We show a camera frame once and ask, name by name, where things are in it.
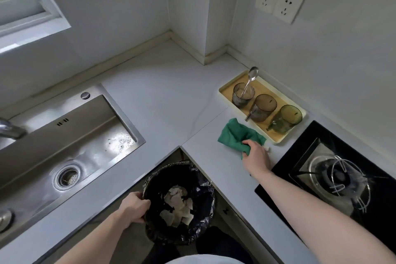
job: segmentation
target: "leg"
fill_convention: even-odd
[[[178,257],[180,254],[173,244],[155,243],[142,264],[165,264]]]
[[[253,264],[247,251],[231,236],[212,226],[196,241],[198,254],[210,254],[234,258],[245,264]]]

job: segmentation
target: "gray glass cup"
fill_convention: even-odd
[[[244,82],[236,84],[234,87],[234,92],[232,93],[232,103],[239,109],[245,107],[256,94],[254,88],[249,86],[246,88],[243,98],[241,98],[241,94],[245,89],[245,86],[246,84]]]
[[[277,106],[278,103],[271,95],[260,94],[251,106],[245,121],[252,119],[254,122],[263,122],[275,111]]]
[[[273,129],[280,134],[285,134],[291,130],[295,125],[299,124],[303,119],[301,111],[295,106],[286,104],[273,117],[267,131]]]

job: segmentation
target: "cleaning rag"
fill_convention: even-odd
[[[240,124],[236,118],[232,118],[221,131],[221,135],[217,141],[249,155],[250,146],[242,144],[242,141],[247,139],[258,142],[260,145],[263,145],[265,142],[265,138],[254,129]]]

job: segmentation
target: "countertop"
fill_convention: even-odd
[[[257,182],[244,170],[240,153],[217,142],[229,119],[244,121],[217,90],[244,70],[246,67],[228,54],[202,66],[169,40],[75,88],[84,90],[101,82],[146,143],[0,249],[0,262],[33,263],[182,146],[282,262],[317,263],[301,240],[255,194]],[[304,107],[295,96],[283,93]],[[308,113],[283,144],[272,146],[266,142],[271,145],[273,163],[312,119],[329,128],[323,117]],[[331,130],[351,146],[364,147],[356,138],[333,127]]]

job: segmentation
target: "rectangular tray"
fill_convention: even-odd
[[[271,140],[273,144],[278,144],[280,143],[293,129],[288,131],[286,134],[279,134],[275,132],[274,130],[267,131],[266,128],[269,126],[273,116],[280,110],[280,108],[286,104],[291,104],[295,107],[297,107],[300,111],[301,114],[303,115],[303,119],[306,115],[306,111],[300,107],[298,104],[296,104],[294,101],[292,101],[290,98],[285,96],[282,92],[280,92],[278,89],[275,87],[271,86],[269,83],[267,83],[264,79],[261,77],[257,77],[254,81],[251,82],[250,85],[252,85],[255,89],[255,96],[252,98],[252,100],[245,106],[244,108],[238,109],[232,102],[232,92],[234,90],[234,86],[238,83],[247,83],[248,81],[248,73],[249,71],[246,70],[242,72],[240,75],[234,77],[231,79],[228,83],[226,83],[224,86],[222,86],[219,89],[219,93],[221,96],[223,96],[223,99],[227,101],[231,106],[233,106],[235,109],[238,111],[241,111],[244,114],[244,117],[247,116],[249,113],[250,107],[253,104],[254,100],[256,99],[257,96],[260,94],[268,94],[271,95],[272,97],[275,98],[276,102],[278,103],[278,106],[276,107],[275,111],[263,122],[254,122],[251,119],[247,122],[247,124],[257,130],[260,134],[265,136],[267,139]]]

